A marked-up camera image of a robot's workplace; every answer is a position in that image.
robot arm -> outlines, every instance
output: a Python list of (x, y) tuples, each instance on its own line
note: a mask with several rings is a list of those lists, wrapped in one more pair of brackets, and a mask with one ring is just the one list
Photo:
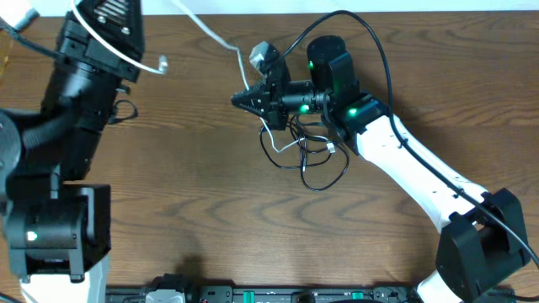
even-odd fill
[[(289, 114), (321, 114), (333, 137), (393, 178), (427, 213), (440, 232), (435, 271), (417, 287), (424, 303), (474, 302), (530, 262), (523, 247), (489, 222), (472, 204), (449, 189), (416, 160), (395, 136), (387, 106), (361, 92), (350, 54), (337, 36), (316, 38), (307, 47), (311, 81), (290, 80), (284, 60), (272, 45), (253, 49), (251, 63), (263, 80), (232, 97), (232, 104), (284, 130)], [(397, 130), (429, 165), (458, 188), (495, 212), (526, 242), (518, 199), (507, 189), (490, 194), (444, 164), (419, 143), (394, 116)], [(484, 225), (481, 230), (476, 222)]]
[[(110, 186), (64, 181), (86, 177), (104, 127), (117, 120), (117, 94), (129, 93), (122, 81), (136, 82), (140, 70), (107, 50), (72, 11), (55, 50), (25, 40), (19, 31), (35, 10), (23, 3), (0, 12), (0, 25), (55, 61), (39, 113), (0, 109), (0, 211), (11, 271), (28, 302), (103, 302)], [(141, 60), (140, 1), (83, 0), (77, 10), (116, 50)]]

wooden table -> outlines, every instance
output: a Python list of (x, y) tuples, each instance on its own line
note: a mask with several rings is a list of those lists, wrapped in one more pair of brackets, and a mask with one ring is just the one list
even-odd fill
[[(261, 40), (284, 50), (315, 15), (203, 16), (248, 54)], [(539, 249), (539, 13), (368, 13), (390, 62), (397, 114), (450, 166), (495, 191), (509, 188)], [(417, 284), (435, 269), (438, 234), (384, 172), (353, 158), (322, 193), (298, 172), (281, 171), (259, 145), (259, 120), (235, 109), (243, 89), (236, 57), (186, 17), (147, 17), (145, 62), (167, 54), (166, 77), (142, 73), (132, 85), (140, 118), (108, 126), (87, 183), (113, 188), (109, 283), (145, 284), (163, 273), (236, 284)], [(52, 47), (61, 19), (26, 34)], [(288, 57), (308, 78), (306, 45), (341, 35), (363, 87), (385, 99), (370, 36), (346, 17), (329, 20)], [(0, 106), (38, 109), (51, 60), (15, 46)], [(249, 69), (251, 83), (258, 74)], [(289, 141), (278, 134), (279, 144)], [(296, 162), (290, 151), (282, 162)], [(342, 165), (313, 169), (324, 184)], [(5, 242), (0, 289), (18, 294)], [(536, 295), (533, 265), (506, 282)]]

black cable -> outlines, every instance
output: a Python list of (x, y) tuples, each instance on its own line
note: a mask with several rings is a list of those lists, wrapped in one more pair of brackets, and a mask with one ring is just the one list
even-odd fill
[(305, 167), (307, 167), (307, 155), (308, 155), (308, 152), (305, 152), (307, 150), (307, 140), (304, 140), (303, 141), (304, 143), (304, 148), (305, 150), (303, 151), (300, 151), (303, 152), (303, 158), (302, 158), (302, 169), (300, 169), (300, 176), (302, 178), (302, 182), (303, 182), (303, 185), (305, 185), (306, 188), (312, 190), (312, 191), (323, 191), (323, 190), (326, 190), (326, 189), (329, 189), (330, 187), (334, 186), (343, 176), (344, 174), (348, 171), (348, 166), (350, 164), (350, 157), (348, 156), (348, 152), (346, 152), (344, 150), (343, 147), (341, 147), (339, 144), (335, 144), (335, 146), (340, 149), (344, 155), (346, 156), (346, 164), (344, 165), (344, 168), (343, 168), (343, 171), (340, 173), (340, 175), (334, 180), (332, 181), (330, 184), (320, 188), (320, 189), (315, 189), (315, 188), (312, 188), (311, 186), (309, 186), (309, 184), (307, 184), (307, 182), (305, 181), (305, 176), (304, 176), (304, 172), (305, 172)]
[(501, 298), (505, 298), (505, 299), (510, 299), (510, 300), (517, 300), (517, 301), (521, 301), (521, 302), (539, 302), (539, 296), (535, 296), (535, 297), (523, 297), (523, 296), (519, 296), (519, 295), (512, 295), (512, 294), (502, 294), (502, 293), (493, 293), (493, 294), (488, 294), (490, 296), (495, 296), (495, 297), (501, 297)]
[(5, 295), (3, 293), (0, 293), (0, 301), (6, 302), (6, 303), (21, 303), (19, 300), (15, 300), (9, 295)]
[[(263, 135), (263, 133), (264, 133), (265, 131), (267, 131), (267, 130), (262, 126), (262, 129), (260, 129), (260, 145), (262, 146), (262, 150), (263, 150), (264, 153), (266, 154), (266, 156), (267, 156), (267, 158), (269, 159), (269, 161), (270, 161), (271, 163), (273, 163), (273, 165), (275, 165), (276, 167), (278, 167), (278, 168), (280, 168), (280, 169), (286, 169), (286, 170), (300, 169), (300, 168), (301, 168), (300, 165), (298, 165), (298, 166), (282, 166), (282, 165), (280, 165), (279, 163), (277, 163), (275, 160), (273, 160), (273, 158), (269, 155), (268, 150), (266, 149), (266, 146), (265, 146), (265, 144), (264, 144), (264, 139), (263, 139), (263, 137), (262, 137), (262, 135)], [(316, 166), (323, 165), (323, 164), (325, 164), (326, 162), (328, 162), (329, 159), (331, 159), (331, 156), (332, 156), (332, 154), (329, 153), (329, 154), (328, 154), (328, 157), (327, 157), (325, 160), (323, 160), (323, 161), (321, 161), (321, 162), (318, 162), (318, 163), (309, 164), (308, 167), (316, 167)]]
[[(273, 160), (273, 158), (269, 155), (268, 150), (266, 149), (265, 144), (264, 144), (263, 133), (265, 131), (267, 131), (264, 126), (261, 127), (260, 134), (259, 134), (260, 145), (262, 146), (262, 150), (264, 151), (264, 153), (267, 156), (267, 158), (269, 159), (269, 161), (271, 163), (273, 163), (273, 165), (275, 165), (276, 167), (278, 167), (280, 169), (286, 169), (286, 170), (300, 169), (300, 171), (301, 171), (300, 172), (300, 177), (301, 177), (302, 182), (303, 182), (303, 184), (305, 185), (306, 188), (308, 188), (308, 189), (310, 189), (312, 191), (322, 191), (322, 190), (329, 189), (330, 187), (334, 186), (346, 174), (346, 172), (348, 170), (348, 166), (350, 164), (350, 157), (348, 156), (348, 153), (346, 152), (346, 150), (344, 148), (342, 148), (341, 146), (339, 146), (339, 144), (337, 144), (337, 142), (327, 141), (327, 140), (324, 140), (324, 139), (316, 137), (316, 136), (308, 135), (305, 132), (305, 130), (303, 130), (298, 124), (294, 123), (295, 119), (296, 119), (296, 115), (292, 116), (290, 118), (290, 121), (288, 121), (287, 126), (290, 128), (292, 138), (294, 138), (294, 140), (297, 141), (297, 144), (300, 147), (300, 165), (298, 165), (298, 166), (282, 166), (279, 163), (277, 163), (275, 160)], [(325, 142), (325, 143), (331, 142), (331, 143), (334, 143), (335, 146), (338, 147), (338, 149), (340, 149), (344, 153), (344, 155), (346, 156), (346, 164), (344, 166), (343, 171), (329, 185), (326, 185), (326, 186), (324, 186), (323, 188), (320, 188), (320, 189), (315, 189), (315, 188), (311, 187), (310, 185), (307, 184), (307, 182), (305, 180), (304, 170), (306, 170), (307, 167), (316, 167), (316, 166), (320, 166), (320, 165), (325, 164), (326, 162), (329, 161), (329, 159), (331, 158), (331, 156), (333, 154), (331, 152), (329, 152), (328, 157), (325, 160), (323, 160), (321, 162), (309, 164), (307, 162), (307, 154), (318, 154), (320, 152), (327, 151), (328, 148), (325, 147), (325, 148), (320, 149), (320, 150), (311, 151), (311, 150), (308, 149), (307, 146), (302, 146), (301, 142), (299, 141), (300, 139), (303, 142), (315, 141), (315, 142)]]
[(380, 52), (380, 56), (382, 57), (382, 63), (384, 66), (384, 70), (386, 72), (386, 82), (387, 82), (387, 94), (388, 94), (388, 108), (389, 108), (389, 121), (391, 124), (391, 128), (393, 132), (395, 133), (395, 137), (398, 139), (399, 143), (410, 153), (412, 157), (414, 157), (421, 165), (423, 165), (429, 172), (434, 174), (442, 183), (444, 183), (448, 188), (453, 190), (456, 194), (456, 197), (461, 196), (463, 199), (471, 203), (473, 206), (475, 206), (479, 211), (481, 211), (487, 218), (489, 218), (491, 221), (494, 221), (498, 226), (503, 228), (505, 231), (507, 231), (523, 248), (524, 250), (531, 256), (531, 259), (536, 264), (536, 266), (539, 268), (539, 257), (536, 255), (536, 253), (533, 251), (533, 249), (524, 241), (522, 238), (520, 238), (510, 227), (508, 227), (503, 221), (501, 221), (496, 215), (494, 215), (490, 210), (487, 210), (484, 206), (481, 205), (480, 202), (477, 202), (474, 198), (472, 198), (470, 195), (468, 195), (466, 192), (464, 192), (463, 189), (458, 188), (451, 180), (446, 178), (442, 173), (440, 173), (438, 170), (436, 170), (434, 167), (432, 167), (428, 162), (426, 162), (415, 150), (410, 147), (408, 144), (408, 141), (405, 140), (401, 134), (398, 132), (397, 126), (395, 124), (395, 118), (394, 118), (394, 100), (393, 100), (393, 88), (392, 88), (392, 81), (391, 81), (391, 74), (389, 72), (389, 65), (387, 64), (387, 58), (386, 54), (382, 48), (382, 44), (378, 37), (376, 36), (374, 30), (371, 28), (371, 26), (363, 20), (360, 16), (358, 16), (355, 13), (351, 13), (349, 11), (345, 10), (339, 10), (332, 13), (328, 13), (324, 16), (322, 16), (320, 19), (315, 21), (311, 26), (309, 26), (303, 33), (292, 43), (292, 45), (283, 53), (281, 57), (279, 57), (276, 61), (282, 61), (285, 59), (288, 54), (296, 48), (297, 45), (307, 36), (307, 34), (317, 27), (319, 24), (321, 24), (323, 21), (336, 16), (336, 15), (348, 15), (358, 21), (363, 27), (367, 29), (369, 34), (371, 34), (372, 39), (376, 43), (376, 47), (378, 48)]

white wall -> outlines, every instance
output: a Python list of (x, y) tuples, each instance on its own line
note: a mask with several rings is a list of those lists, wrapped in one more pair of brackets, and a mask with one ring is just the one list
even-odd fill
[[(42, 16), (62, 16), (68, 0), (32, 0)], [(539, 0), (184, 0), (195, 13), (325, 13), (539, 10)], [(144, 14), (181, 13), (169, 0), (142, 0)]]

tangled wires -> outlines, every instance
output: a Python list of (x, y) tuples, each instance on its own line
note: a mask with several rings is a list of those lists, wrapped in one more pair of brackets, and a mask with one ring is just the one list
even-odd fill
[[(282, 166), (279, 163), (277, 163), (273, 158), (269, 155), (268, 150), (266, 149), (264, 145), (263, 140), (263, 134), (267, 132), (268, 130), (265, 128), (265, 126), (262, 126), (260, 128), (260, 145), (262, 146), (262, 149), (264, 150), (264, 153), (268, 157), (268, 159), (275, 165), (276, 167), (280, 169), (287, 169), (287, 170), (293, 170), (293, 169), (299, 169), (300, 170), (300, 177), (302, 179), (303, 185), (305, 185), (306, 188), (312, 190), (312, 191), (323, 191), (326, 189), (329, 189), (330, 187), (334, 186), (346, 173), (348, 170), (348, 166), (350, 164), (350, 157), (348, 156), (348, 153), (346, 150), (339, 145), (336, 141), (331, 141), (328, 138), (324, 136), (315, 136), (315, 135), (309, 135), (307, 131), (305, 130), (308, 126), (323, 126), (322, 122), (312, 122), (312, 123), (302, 123), (299, 119), (299, 115), (293, 115), (288, 123), (286, 124), (290, 130), (291, 136), (300, 148), (300, 164), (298, 166)], [(308, 147), (308, 142), (314, 141), (314, 142), (322, 142), (326, 143), (326, 146), (321, 149), (317, 150), (311, 150)], [(325, 163), (327, 163), (333, 154), (336, 152), (336, 149), (341, 150), (344, 155), (346, 156), (346, 164), (344, 165), (344, 168), (342, 172), (339, 174), (339, 176), (334, 179), (330, 184), (322, 187), (322, 188), (313, 188), (309, 184), (307, 184), (307, 181), (305, 180), (305, 171), (307, 170), (307, 167), (317, 167), (321, 166)], [(328, 156), (321, 162), (316, 163), (308, 163), (308, 157), (309, 155), (316, 155), (321, 152), (328, 152)]]

